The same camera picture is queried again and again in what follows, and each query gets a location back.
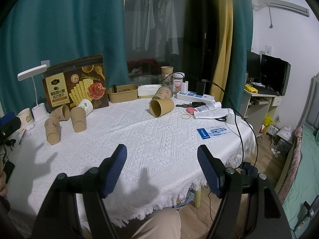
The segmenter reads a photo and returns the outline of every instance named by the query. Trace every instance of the desk lamp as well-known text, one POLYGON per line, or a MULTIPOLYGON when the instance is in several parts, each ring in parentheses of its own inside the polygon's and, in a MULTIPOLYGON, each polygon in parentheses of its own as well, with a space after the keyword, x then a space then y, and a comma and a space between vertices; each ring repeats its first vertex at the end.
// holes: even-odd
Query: desk lamp
POLYGON ((22 81, 22 80, 27 79, 29 77, 32 78, 33 87, 34 87, 34 91, 35 91, 35 99, 37 102, 37 105, 32 108, 32 113, 33 113, 34 121, 37 125, 43 123, 47 118, 50 117, 50 114, 47 112, 47 109, 45 108, 44 103, 38 104, 37 90, 35 88, 35 83, 34 83, 34 79, 33 79, 34 75, 37 75, 37 74, 45 72, 45 71, 47 71, 47 65, 41 65, 41 66, 31 68, 29 70, 26 70, 26 71, 18 74, 19 81, 22 81))

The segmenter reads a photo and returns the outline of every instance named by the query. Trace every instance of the green bedsheet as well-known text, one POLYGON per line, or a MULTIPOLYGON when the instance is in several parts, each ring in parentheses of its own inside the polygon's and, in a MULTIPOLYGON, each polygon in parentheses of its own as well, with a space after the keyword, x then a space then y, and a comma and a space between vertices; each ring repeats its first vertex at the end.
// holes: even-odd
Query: green bedsheet
MULTIPOLYGON (((298 222, 300 206, 305 201, 311 204, 315 197, 319 195, 319 147, 315 142, 313 132, 305 125, 303 125, 302 128, 302 159, 296 178, 293 181, 292 187, 283 203, 283 209, 292 229, 294 229, 298 222)), ((299 237, 307 226, 308 222, 297 230, 296 236, 299 237)))

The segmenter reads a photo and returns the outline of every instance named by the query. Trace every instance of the table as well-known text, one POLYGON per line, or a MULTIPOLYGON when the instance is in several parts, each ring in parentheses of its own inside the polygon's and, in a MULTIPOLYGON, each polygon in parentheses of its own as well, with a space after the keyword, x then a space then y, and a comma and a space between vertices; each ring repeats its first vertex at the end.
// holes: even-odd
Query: table
POLYGON ((275 112, 277 106, 281 104, 282 98, 283 96, 259 94, 244 89, 239 112, 252 125, 256 136, 263 125, 266 114, 269 114, 273 120, 275 119, 275 112), (259 104, 252 105, 251 102, 254 98, 261 99, 259 104))
MULTIPOLYGON (((186 103, 173 98, 175 104, 186 103)), ((236 126, 231 133, 202 140, 197 128, 222 123, 212 119, 182 119, 184 108, 154 118, 149 113, 150 99, 111 104, 87 116, 87 129, 74 132, 71 120, 60 122, 61 141, 50 145, 44 125, 36 125, 31 136, 17 145, 9 159, 16 165, 9 180, 8 200, 14 212, 34 219, 55 177, 65 172, 80 175, 99 166, 118 144, 127 146, 128 156, 120 178, 105 200, 112 222, 123 226, 133 218, 143 219, 154 209, 171 207, 190 187, 206 184, 197 161, 197 147, 205 144, 214 157, 235 167, 242 149, 236 126)), ((245 157, 255 149, 253 132, 239 125, 245 157)), ((79 217, 87 225, 83 201, 77 195, 79 217)))

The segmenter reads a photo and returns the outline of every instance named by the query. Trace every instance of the black monitor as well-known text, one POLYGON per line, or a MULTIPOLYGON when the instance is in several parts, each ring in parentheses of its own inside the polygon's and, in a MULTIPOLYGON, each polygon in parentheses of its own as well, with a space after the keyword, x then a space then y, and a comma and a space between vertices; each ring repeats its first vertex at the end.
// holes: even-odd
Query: black monitor
POLYGON ((260 55, 247 50, 248 77, 260 79, 260 55))
POLYGON ((262 55, 260 69, 262 84, 285 95, 290 74, 290 64, 280 58, 262 55))

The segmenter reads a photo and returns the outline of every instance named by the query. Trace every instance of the pink object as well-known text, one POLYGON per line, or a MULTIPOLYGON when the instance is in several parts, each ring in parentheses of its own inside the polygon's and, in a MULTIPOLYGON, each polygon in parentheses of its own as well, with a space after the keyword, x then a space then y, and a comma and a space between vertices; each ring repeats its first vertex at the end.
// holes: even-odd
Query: pink object
POLYGON ((194 114, 194 112, 196 112, 197 110, 195 108, 192 108, 192 107, 188 107, 186 109, 186 111, 189 113, 189 114, 194 114))
POLYGON ((291 167, 287 172, 287 178, 286 178, 284 184, 282 185, 282 187, 279 191, 279 194, 278 194, 278 198, 279 198, 281 204, 284 203, 284 200, 286 199, 288 192, 290 191, 290 189, 292 187, 292 182, 296 178, 298 167, 299 167, 299 164, 301 161, 300 149, 301 149, 302 127, 298 127, 295 130, 295 136, 297 139, 297 144, 296 144, 296 148, 293 152, 293 159, 291 162, 291 167))

